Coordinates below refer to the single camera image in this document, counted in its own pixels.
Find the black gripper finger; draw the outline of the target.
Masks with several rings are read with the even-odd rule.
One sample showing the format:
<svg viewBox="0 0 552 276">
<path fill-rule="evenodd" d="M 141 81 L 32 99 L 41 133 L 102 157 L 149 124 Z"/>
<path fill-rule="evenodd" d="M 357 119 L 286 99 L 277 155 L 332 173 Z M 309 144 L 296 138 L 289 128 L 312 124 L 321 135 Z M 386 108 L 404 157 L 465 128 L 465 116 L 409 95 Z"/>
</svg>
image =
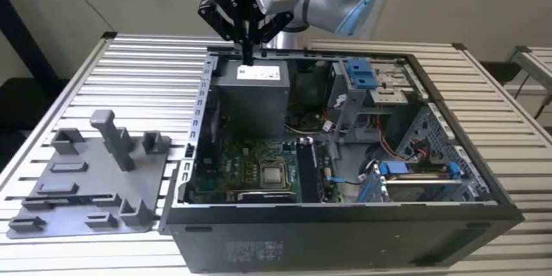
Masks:
<svg viewBox="0 0 552 276">
<path fill-rule="evenodd" d="M 261 26 L 258 24 L 264 20 L 262 14 L 254 16 L 248 21 L 248 64 L 253 65 L 253 48 L 261 43 L 268 43 L 277 33 L 284 29 L 292 20 L 290 12 L 280 12 Z"/>
<path fill-rule="evenodd" d="M 240 45 L 242 64 L 249 65 L 249 45 L 242 21 L 237 19 L 230 24 L 218 12 L 214 0 L 200 0 L 197 14 L 222 40 Z"/>
</svg>

